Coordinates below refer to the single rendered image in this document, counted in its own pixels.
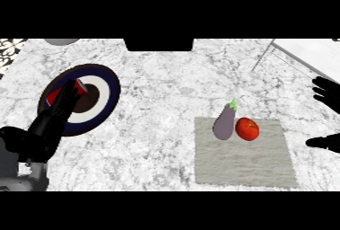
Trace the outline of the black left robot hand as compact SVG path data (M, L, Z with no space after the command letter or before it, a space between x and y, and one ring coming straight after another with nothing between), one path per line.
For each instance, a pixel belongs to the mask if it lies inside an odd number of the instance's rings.
M51 106L39 112L26 130L10 126L0 128L5 150L19 155L20 163L45 163L57 150L64 123L81 97L73 84L69 80L62 86Z

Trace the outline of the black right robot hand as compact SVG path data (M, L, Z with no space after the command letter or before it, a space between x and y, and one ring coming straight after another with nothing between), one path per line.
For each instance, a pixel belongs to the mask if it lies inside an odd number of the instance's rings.
M340 84L317 76L311 83L314 95L313 99L322 102L328 108L340 115ZM313 137L305 141L305 146L326 149L340 154L340 133L326 137Z

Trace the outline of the white tiered shelf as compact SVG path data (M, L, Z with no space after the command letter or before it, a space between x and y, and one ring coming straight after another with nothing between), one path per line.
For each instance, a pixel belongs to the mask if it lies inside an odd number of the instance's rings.
M258 56L252 70L270 56L307 77L314 73L340 84L340 40L273 39Z

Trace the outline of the red tomato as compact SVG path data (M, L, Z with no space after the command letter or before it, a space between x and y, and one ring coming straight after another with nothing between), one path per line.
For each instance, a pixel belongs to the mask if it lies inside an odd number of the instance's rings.
M234 124L234 131L239 138L245 141L252 141L258 137L258 126L255 122L245 117L237 119Z

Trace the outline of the grey placemat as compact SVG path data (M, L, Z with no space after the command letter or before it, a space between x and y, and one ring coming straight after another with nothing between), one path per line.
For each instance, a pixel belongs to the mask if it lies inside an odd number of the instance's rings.
M280 122L254 119L258 138L245 141L236 133L218 140L212 133L215 119L196 117L195 182L212 185L297 188L294 166Z

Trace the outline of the red can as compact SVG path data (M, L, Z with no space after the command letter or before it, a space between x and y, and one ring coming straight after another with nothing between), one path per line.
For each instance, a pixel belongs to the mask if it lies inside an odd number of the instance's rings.
M79 79L73 79L73 88L76 89L76 94L78 95L82 96L82 95L87 94L85 85L82 84ZM56 91L53 91L45 97L45 103L47 103L48 106L51 106L51 104L53 104L53 101L54 101L54 99L56 99L56 97L59 95L59 91L60 91L60 88Z

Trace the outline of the navy and white round plate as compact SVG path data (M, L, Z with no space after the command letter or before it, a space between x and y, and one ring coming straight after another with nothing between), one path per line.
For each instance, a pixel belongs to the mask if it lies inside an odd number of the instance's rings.
M82 135L94 129L110 116L119 100L121 85L116 74L98 64L82 64L64 70L48 83L36 105L36 112L48 108L48 95L64 85L67 80L78 80L87 90L79 98L72 115L64 123L62 136Z

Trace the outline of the purple eggplant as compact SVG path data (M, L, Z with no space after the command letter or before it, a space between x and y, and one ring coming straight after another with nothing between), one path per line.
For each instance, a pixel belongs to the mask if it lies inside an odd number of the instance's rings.
M236 99L224 105L224 108L215 118L212 133L217 139L227 140L233 133L233 122L236 113Z

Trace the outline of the grey round object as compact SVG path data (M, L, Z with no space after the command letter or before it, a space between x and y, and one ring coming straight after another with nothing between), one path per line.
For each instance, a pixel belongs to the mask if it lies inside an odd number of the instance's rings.
M72 44L78 39L44 39L53 46L66 46Z

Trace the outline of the black appliance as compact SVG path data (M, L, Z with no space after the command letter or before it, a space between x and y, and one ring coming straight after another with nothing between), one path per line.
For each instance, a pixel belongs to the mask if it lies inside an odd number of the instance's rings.
M124 39L128 51L190 51L193 39Z

